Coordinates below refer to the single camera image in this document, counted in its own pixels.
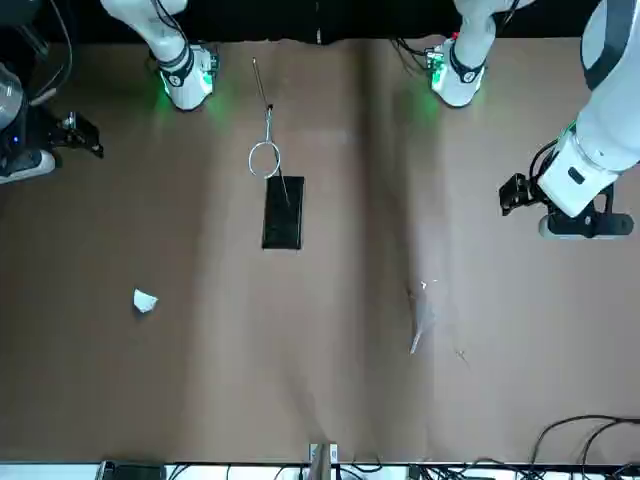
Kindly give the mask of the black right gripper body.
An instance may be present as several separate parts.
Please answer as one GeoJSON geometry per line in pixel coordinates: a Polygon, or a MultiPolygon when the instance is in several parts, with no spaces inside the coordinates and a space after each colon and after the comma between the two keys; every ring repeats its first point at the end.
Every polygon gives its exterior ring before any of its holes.
{"type": "Polygon", "coordinates": [[[23,104],[9,123],[10,150],[49,150],[63,145],[60,120],[43,105],[23,104]]]}

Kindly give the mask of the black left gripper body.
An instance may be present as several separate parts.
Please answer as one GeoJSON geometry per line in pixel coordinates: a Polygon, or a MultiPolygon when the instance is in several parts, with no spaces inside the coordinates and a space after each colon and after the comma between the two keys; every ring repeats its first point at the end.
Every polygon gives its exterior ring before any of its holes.
{"type": "Polygon", "coordinates": [[[519,204],[521,206],[532,206],[537,204],[547,205],[548,198],[537,183],[537,177],[526,177],[521,174],[519,177],[519,204]]]}

